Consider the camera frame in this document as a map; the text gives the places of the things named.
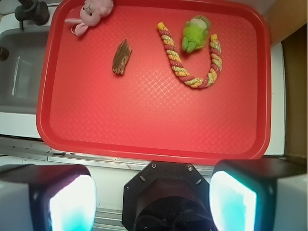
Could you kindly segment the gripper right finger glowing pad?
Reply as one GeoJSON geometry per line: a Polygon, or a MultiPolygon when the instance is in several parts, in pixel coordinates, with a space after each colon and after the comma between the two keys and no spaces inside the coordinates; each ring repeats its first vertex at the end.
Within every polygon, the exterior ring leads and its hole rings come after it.
{"type": "Polygon", "coordinates": [[[221,160],[210,180],[209,203],[219,231],[306,231],[307,163],[221,160]]]}

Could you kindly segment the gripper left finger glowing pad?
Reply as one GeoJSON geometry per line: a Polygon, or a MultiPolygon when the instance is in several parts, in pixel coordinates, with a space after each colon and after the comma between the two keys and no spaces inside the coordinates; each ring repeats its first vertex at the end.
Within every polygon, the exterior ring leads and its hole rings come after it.
{"type": "Polygon", "coordinates": [[[95,180],[84,165],[0,167],[2,231],[91,231],[95,180]]]}

